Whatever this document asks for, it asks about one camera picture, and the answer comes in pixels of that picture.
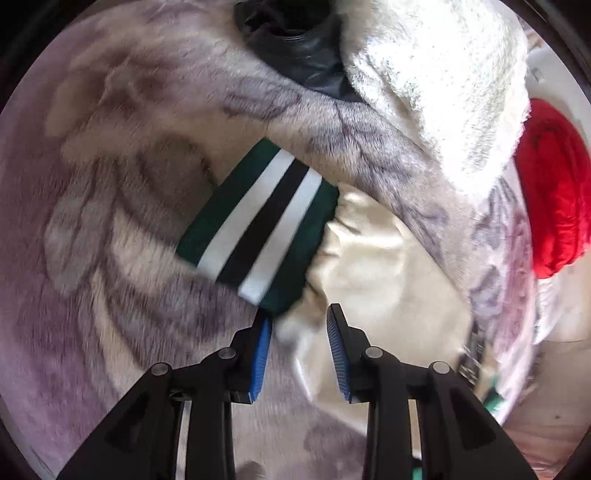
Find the green striped cuff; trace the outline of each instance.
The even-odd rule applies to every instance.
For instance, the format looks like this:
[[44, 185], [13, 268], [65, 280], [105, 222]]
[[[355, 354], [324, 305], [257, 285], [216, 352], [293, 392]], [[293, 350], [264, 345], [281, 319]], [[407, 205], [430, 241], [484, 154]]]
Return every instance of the green striped cuff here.
[[181, 238], [177, 254], [271, 314], [300, 298], [339, 191], [264, 138]]

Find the screw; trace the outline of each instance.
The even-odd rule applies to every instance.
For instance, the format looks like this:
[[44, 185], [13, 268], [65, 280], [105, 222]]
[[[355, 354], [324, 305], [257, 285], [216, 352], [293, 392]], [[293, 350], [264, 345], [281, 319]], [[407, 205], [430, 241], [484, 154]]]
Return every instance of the screw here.
[[376, 346], [370, 346], [365, 351], [365, 355], [370, 358], [380, 358], [383, 354], [384, 352], [382, 352], [382, 349]]
[[449, 365], [447, 363], [445, 363], [445, 362], [435, 362], [433, 364], [433, 369], [438, 374], [442, 374], [442, 375], [445, 375], [446, 373], [448, 373], [450, 371]]
[[230, 358], [234, 358], [236, 356], [236, 351], [231, 348], [231, 347], [224, 347], [222, 348], [218, 353], [220, 358], [223, 358], [224, 360], [228, 360]]
[[159, 377], [160, 375], [164, 375], [168, 371], [168, 365], [167, 364], [155, 364], [152, 366], [152, 370], [150, 370], [150, 371], [152, 372], [152, 375]]

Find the purple floral blanket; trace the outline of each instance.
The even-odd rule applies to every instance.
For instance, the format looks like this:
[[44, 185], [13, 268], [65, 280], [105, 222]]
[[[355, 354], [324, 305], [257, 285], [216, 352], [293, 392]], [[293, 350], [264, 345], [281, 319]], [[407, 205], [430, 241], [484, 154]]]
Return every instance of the purple floral blanket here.
[[[501, 372], [528, 345], [530, 233], [511, 165], [471, 205], [370, 107], [259, 61], [230, 1], [124, 5], [62, 32], [0, 116], [0, 395], [53, 472], [151, 364], [197, 362], [252, 320], [174, 249], [264, 136], [395, 212], [471, 305]], [[359, 478], [365, 439], [309, 404], [278, 342], [234, 430], [238, 466]]]

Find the red cloth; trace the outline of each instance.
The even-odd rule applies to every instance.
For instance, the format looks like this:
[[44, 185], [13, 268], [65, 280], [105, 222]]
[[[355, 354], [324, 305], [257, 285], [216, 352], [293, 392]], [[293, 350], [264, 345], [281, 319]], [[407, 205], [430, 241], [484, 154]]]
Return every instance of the red cloth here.
[[530, 217], [534, 272], [548, 278], [581, 257], [589, 243], [589, 154], [558, 110], [532, 100], [515, 163]]

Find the white towel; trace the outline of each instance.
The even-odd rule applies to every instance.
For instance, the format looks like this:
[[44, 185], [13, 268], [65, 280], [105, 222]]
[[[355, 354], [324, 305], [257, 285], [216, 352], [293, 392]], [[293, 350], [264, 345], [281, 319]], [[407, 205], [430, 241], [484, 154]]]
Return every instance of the white towel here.
[[341, 0], [342, 57], [353, 87], [484, 199], [527, 117], [527, 38], [497, 0]]

